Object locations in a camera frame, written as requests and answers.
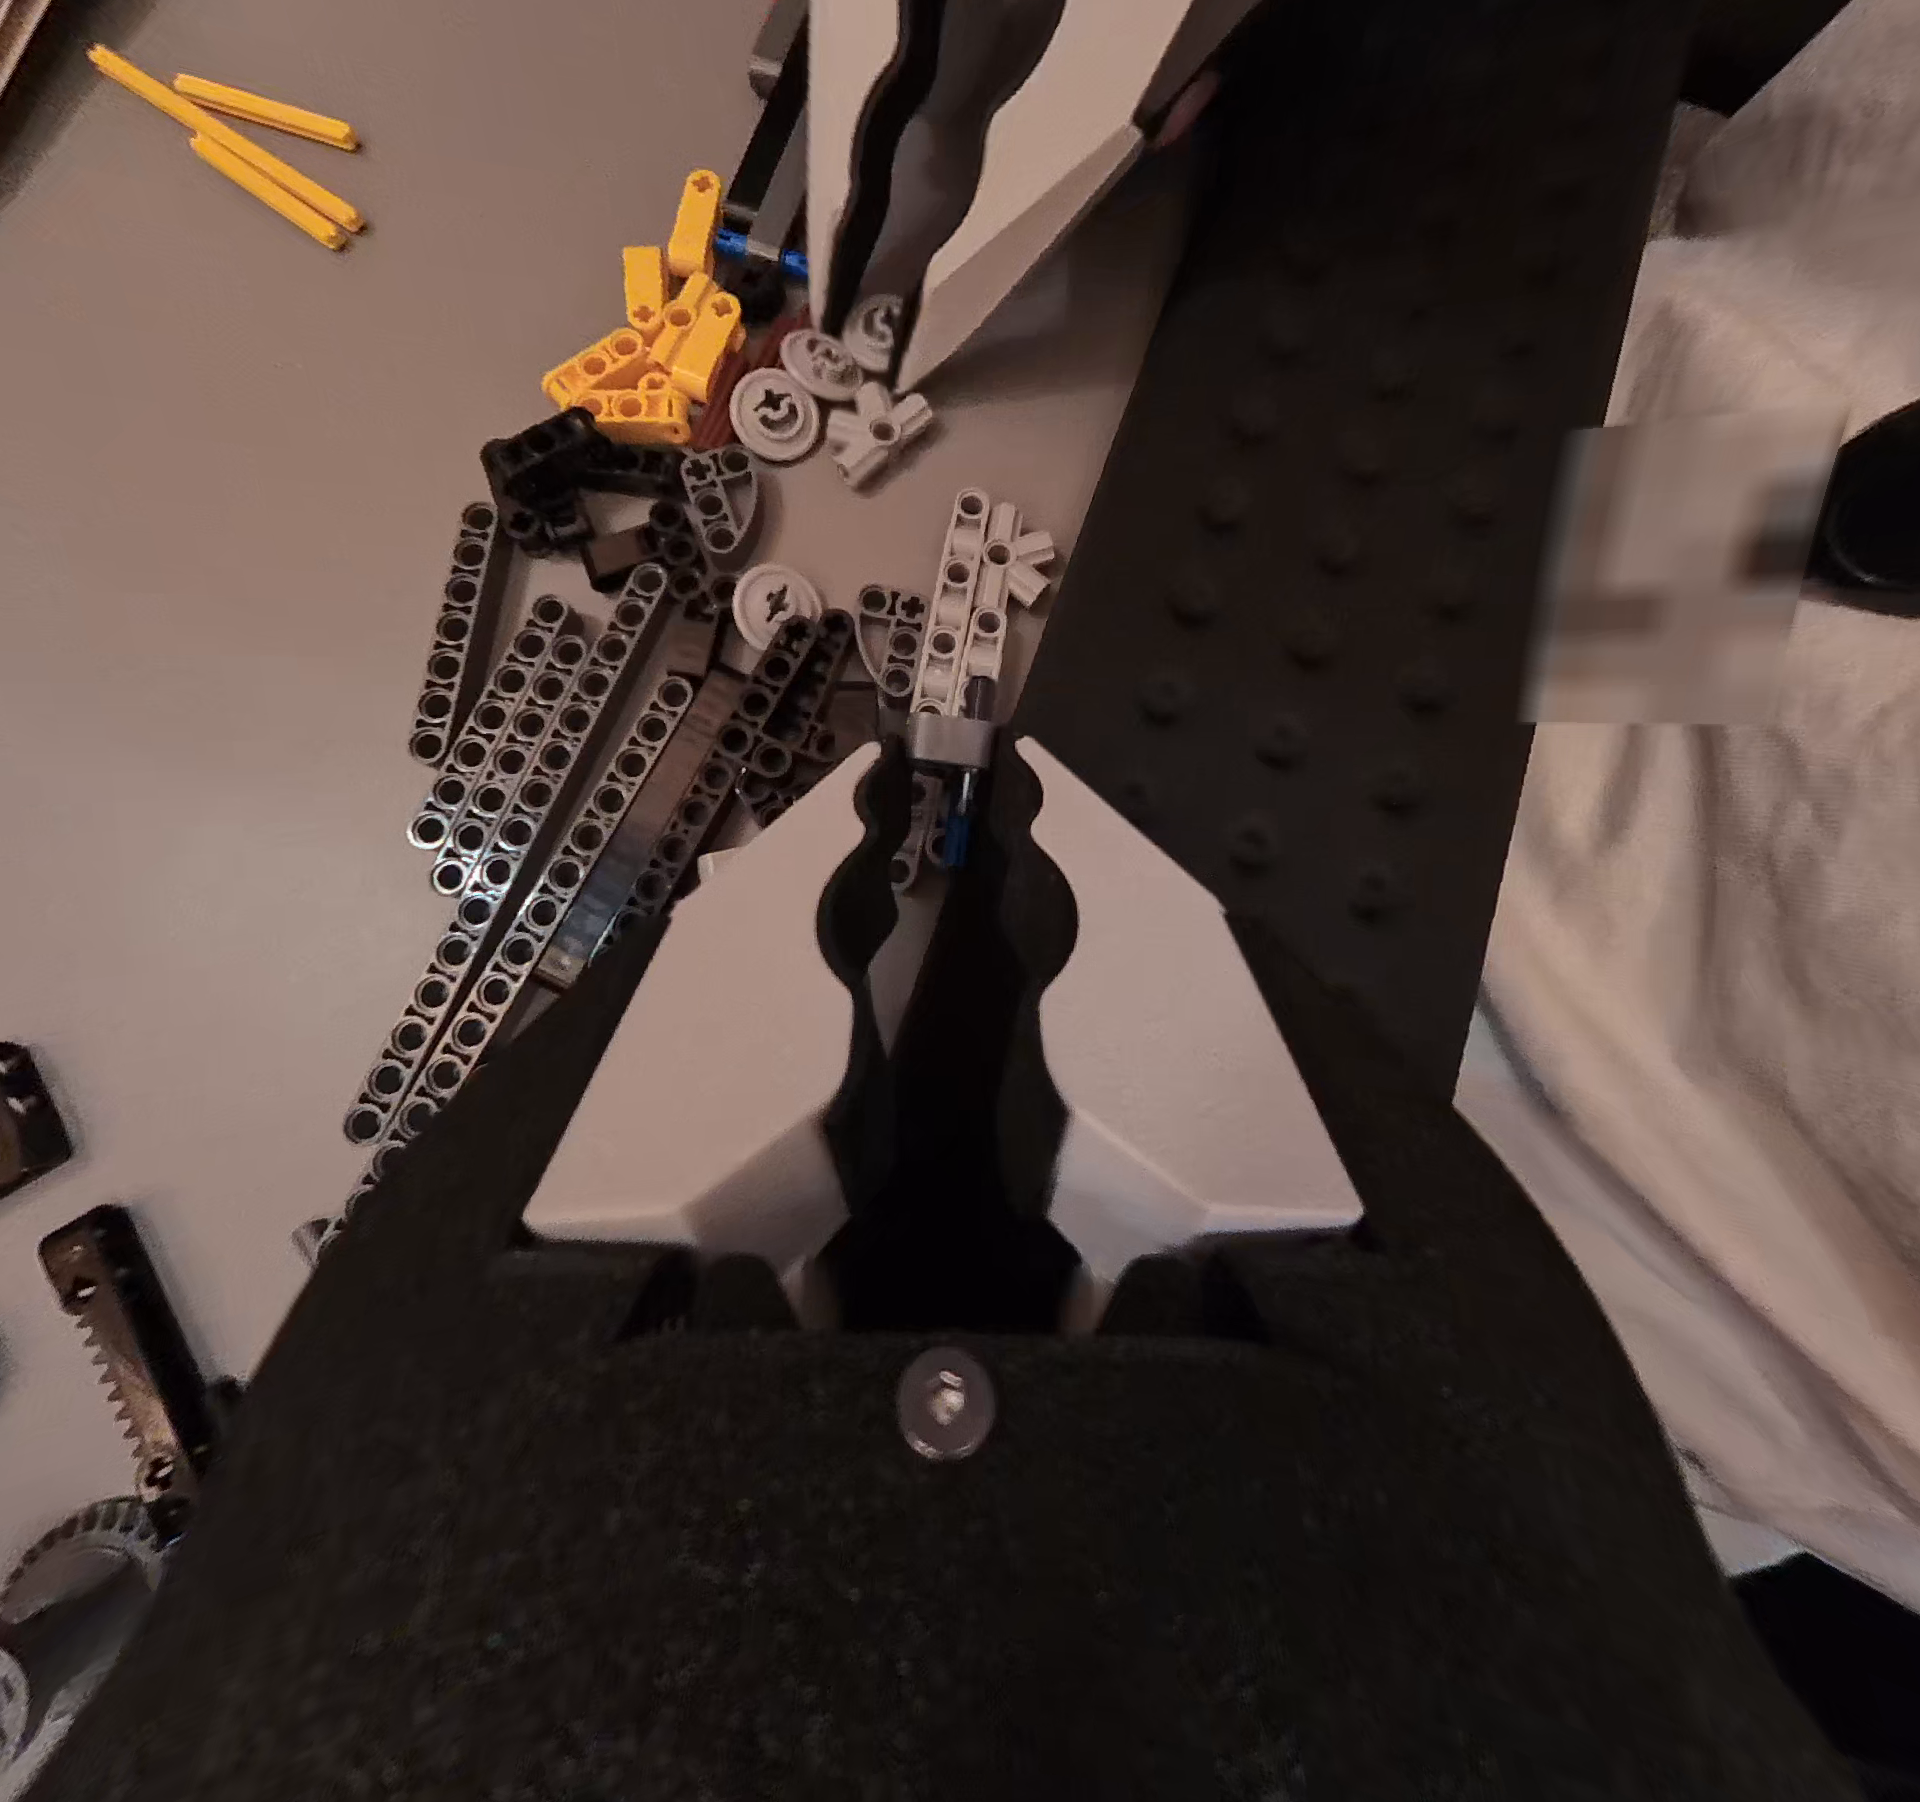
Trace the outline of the black lego panel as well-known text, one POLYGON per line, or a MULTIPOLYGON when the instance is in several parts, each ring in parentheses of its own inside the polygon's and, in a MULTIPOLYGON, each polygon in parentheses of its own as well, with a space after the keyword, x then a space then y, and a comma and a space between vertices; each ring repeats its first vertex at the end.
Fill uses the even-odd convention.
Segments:
POLYGON ((74 1141, 28 1045, 1 1038, 1 1197, 74 1157, 74 1141))

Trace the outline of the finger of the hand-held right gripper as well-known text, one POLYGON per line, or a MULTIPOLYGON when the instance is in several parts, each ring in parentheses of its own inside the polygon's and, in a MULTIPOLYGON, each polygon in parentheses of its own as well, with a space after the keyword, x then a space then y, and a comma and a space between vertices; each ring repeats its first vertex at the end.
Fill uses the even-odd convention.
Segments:
POLYGON ((818 321, 852 313, 931 92, 946 0, 807 0, 805 261, 818 321))
POLYGON ((929 255, 898 387, 924 385, 1139 157, 1140 111, 1194 0, 1063 0, 992 107, 972 201, 929 255))

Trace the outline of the cluster of small black lego pieces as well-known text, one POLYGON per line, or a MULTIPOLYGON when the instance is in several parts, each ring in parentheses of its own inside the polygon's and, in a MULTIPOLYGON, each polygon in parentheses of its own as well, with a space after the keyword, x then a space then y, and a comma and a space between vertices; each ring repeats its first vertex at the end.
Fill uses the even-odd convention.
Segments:
POLYGON ((672 445, 618 443, 587 414, 569 407, 513 434, 480 445, 478 462, 493 508, 530 557, 577 553, 587 585, 611 594, 646 561, 709 584, 703 550, 684 508, 684 462, 672 445), (584 498, 637 498, 642 516, 611 533, 596 531, 584 498))

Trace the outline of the cluster of yellow lego pieces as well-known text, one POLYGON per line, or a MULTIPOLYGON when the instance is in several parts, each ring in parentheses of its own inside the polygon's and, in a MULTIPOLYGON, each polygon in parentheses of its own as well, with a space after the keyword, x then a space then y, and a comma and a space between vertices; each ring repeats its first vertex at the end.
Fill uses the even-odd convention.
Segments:
MULTIPOLYGON (((187 72, 158 79, 104 43, 84 57, 183 129, 208 168, 325 252, 344 252, 370 228, 359 205, 256 136, 267 131, 347 155, 362 149, 348 121, 187 72)), ((618 323, 546 369, 543 397, 612 441, 693 441, 693 415, 724 397, 726 367, 745 343, 744 304, 716 274, 720 205, 720 177, 690 171, 665 243, 618 255, 618 323)))

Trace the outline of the stack of long black lego beams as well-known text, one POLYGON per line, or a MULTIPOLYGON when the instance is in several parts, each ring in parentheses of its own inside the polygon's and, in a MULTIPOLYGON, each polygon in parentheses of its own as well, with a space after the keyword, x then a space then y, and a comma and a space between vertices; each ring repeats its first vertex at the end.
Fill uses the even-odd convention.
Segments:
POLYGON ((854 620, 794 604, 738 673, 719 662, 738 577, 707 559, 742 536, 726 503, 657 503, 604 631, 536 631, 539 664, 493 765, 459 809, 430 800, 453 918, 347 1114, 372 1148, 341 1211, 299 1235, 309 1262, 449 1109, 495 1044, 565 995, 632 924, 665 914, 757 756, 807 758, 852 655, 854 620))

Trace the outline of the light grey lego beam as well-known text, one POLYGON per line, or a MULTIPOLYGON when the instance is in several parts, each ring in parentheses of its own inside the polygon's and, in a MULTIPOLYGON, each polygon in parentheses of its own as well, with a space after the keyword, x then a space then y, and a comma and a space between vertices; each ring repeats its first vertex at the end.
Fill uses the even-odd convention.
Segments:
POLYGON ((948 710, 951 714, 961 714, 961 689, 966 680, 972 675, 986 675, 998 681, 1001 677, 1004 646, 1005 646, 1005 610, 986 610, 975 604, 975 587, 981 568, 981 553, 986 531, 986 520, 979 533, 972 555, 972 598, 969 602, 969 614, 964 622, 961 652, 955 660, 953 684, 948 693, 948 710))
POLYGON ((955 712, 989 524, 989 494, 979 486, 960 489, 948 520, 924 622, 921 664, 907 702, 909 714, 955 712))

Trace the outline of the dark grey curved lego plate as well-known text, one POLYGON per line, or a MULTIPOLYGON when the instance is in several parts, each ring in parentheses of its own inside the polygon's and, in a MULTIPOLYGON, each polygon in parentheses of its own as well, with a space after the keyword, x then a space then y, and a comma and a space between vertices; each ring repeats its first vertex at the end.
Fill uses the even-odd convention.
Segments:
POLYGON ((883 709, 907 710, 921 671, 927 598, 886 584, 862 585, 856 600, 856 645, 883 709))
POLYGON ((745 562, 758 527, 758 465, 738 443, 685 450, 679 459, 684 507, 712 568, 745 562))

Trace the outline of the light grey lego hub connector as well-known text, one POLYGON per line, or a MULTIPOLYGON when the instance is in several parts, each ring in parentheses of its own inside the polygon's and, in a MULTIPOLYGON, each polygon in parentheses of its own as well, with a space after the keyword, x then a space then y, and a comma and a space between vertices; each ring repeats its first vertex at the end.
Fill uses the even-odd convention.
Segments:
POLYGON ((990 507, 975 587, 975 604, 986 610, 1037 608, 1052 582, 1056 542, 1044 529, 1024 525, 1020 507, 1001 500, 990 507))
POLYGON ((864 381, 850 403, 829 407, 826 453, 852 491, 864 491, 918 445, 937 421, 921 392, 896 397, 879 377, 864 381))

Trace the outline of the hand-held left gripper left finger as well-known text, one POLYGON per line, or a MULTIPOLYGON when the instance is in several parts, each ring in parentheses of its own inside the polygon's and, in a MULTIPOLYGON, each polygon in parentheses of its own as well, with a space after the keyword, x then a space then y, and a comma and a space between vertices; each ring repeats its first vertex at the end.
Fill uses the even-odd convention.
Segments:
POLYGON ((681 899, 521 1216, 520 1265, 662 1247, 841 1325, 826 1250, 891 1124, 874 963, 900 927, 900 743, 864 743, 681 899))

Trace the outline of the black lego gear rack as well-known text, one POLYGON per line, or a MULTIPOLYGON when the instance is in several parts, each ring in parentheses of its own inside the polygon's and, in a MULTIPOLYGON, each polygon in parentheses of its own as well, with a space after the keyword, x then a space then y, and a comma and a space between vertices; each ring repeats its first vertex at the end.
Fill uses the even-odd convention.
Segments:
POLYGON ((217 1420, 133 1216, 95 1205, 43 1237, 38 1260, 133 1448, 137 1501, 161 1531, 184 1524, 217 1451, 217 1420))

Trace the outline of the black perforated board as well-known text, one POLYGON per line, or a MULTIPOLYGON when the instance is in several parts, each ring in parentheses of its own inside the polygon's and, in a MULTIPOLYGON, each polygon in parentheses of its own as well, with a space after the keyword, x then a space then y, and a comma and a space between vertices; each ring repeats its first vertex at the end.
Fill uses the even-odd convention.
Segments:
POLYGON ((1260 9, 1013 717, 1441 1088, 1695 9, 1260 9))

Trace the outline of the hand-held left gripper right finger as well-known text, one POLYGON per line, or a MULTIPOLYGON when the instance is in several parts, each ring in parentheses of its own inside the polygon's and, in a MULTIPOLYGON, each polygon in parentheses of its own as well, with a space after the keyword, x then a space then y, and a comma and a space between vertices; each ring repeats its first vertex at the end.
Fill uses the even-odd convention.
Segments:
POLYGON ((1351 1235, 1360 1194, 1222 902, 1033 736, 990 835, 1017 970, 998 1153, 1069 1249, 1061 1323, 1150 1257, 1351 1235))

